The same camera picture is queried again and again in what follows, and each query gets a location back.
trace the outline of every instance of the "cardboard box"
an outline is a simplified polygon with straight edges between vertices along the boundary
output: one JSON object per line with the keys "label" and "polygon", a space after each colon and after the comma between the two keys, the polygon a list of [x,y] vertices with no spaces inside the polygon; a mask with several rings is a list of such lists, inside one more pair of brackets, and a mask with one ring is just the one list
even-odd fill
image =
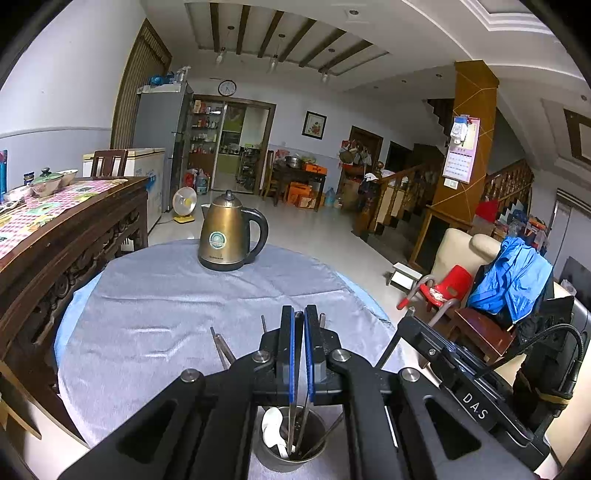
{"label": "cardboard box", "polygon": [[343,193],[341,194],[341,203],[343,204],[344,209],[352,209],[357,204],[357,199],[359,198],[359,194],[357,193],[359,185],[360,182],[350,179],[345,180]]}
{"label": "cardboard box", "polygon": [[[300,196],[298,202],[295,204],[298,208],[314,208],[316,207],[316,199],[318,198],[318,192],[313,190],[308,196]],[[320,206],[324,205],[324,193],[320,197]]]}
{"label": "cardboard box", "polygon": [[328,173],[328,169],[325,167],[321,167],[320,165],[315,165],[312,163],[307,163],[304,166],[305,171],[313,171],[314,173],[320,173],[326,175]]}
{"label": "cardboard box", "polygon": [[312,191],[312,187],[310,185],[306,185],[305,183],[298,183],[296,181],[292,181],[290,183],[290,188],[287,193],[287,197],[289,198],[291,195],[303,195],[309,196],[310,192]]}

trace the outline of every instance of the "wooden dining table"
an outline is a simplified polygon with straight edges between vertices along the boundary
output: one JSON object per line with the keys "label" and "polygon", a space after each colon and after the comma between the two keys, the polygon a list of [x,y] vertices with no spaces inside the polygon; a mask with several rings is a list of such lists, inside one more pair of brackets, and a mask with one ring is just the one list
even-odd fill
{"label": "wooden dining table", "polygon": [[[75,179],[94,180],[114,179]],[[0,258],[0,375],[80,441],[59,397],[53,342],[74,292],[122,255],[123,242],[132,241],[134,250],[148,246],[147,184],[147,177],[128,177],[104,192],[87,193],[77,205],[33,226]]]}

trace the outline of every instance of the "blue jacket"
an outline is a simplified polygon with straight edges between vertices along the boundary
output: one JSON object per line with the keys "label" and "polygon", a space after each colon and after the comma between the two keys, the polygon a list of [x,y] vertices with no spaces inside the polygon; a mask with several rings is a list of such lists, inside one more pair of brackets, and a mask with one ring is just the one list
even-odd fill
{"label": "blue jacket", "polygon": [[507,306],[516,323],[531,313],[551,272],[552,265],[534,248],[519,237],[508,236],[466,306],[493,314]]}

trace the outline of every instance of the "green lid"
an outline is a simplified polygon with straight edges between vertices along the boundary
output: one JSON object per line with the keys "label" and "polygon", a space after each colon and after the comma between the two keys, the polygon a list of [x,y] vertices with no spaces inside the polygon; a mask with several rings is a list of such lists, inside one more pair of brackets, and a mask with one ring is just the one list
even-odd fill
{"label": "green lid", "polygon": [[49,167],[45,167],[41,169],[41,175],[39,175],[35,180],[31,182],[31,185],[36,185],[38,183],[44,183],[45,181],[56,180],[62,178],[63,175],[61,173],[51,173],[49,171]]}

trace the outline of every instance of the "pendant light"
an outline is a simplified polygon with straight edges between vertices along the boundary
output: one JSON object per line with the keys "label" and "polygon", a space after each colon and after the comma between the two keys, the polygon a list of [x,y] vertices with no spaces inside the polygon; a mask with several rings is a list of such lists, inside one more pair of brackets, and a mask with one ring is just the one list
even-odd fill
{"label": "pendant light", "polygon": [[279,42],[277,43],[277,48],[275,49],[275,54],[269,59],[269,68],[267,68],[267,73],[273,73],[277,68],[277,63],[279,63],[279,49],[281,48],[281,43],[285,38],[285,34],[280,33],[277,35],[279,37]]}
{"label": "pendant light", "polygon": [[[228,37],[230,36],[230,32],[232,30],[234,30],[234,27],[232,25],[228,25],[228,33],[226,34],[226,40],[224,41],[224,45],[227,45],[228,44]],[[226,56],[226,47],[224,46],[220,50],[220,53],[217,54],[217,57],[216,57],[216,67],[223,62],[223,59],[224,59],[225,56]]]}

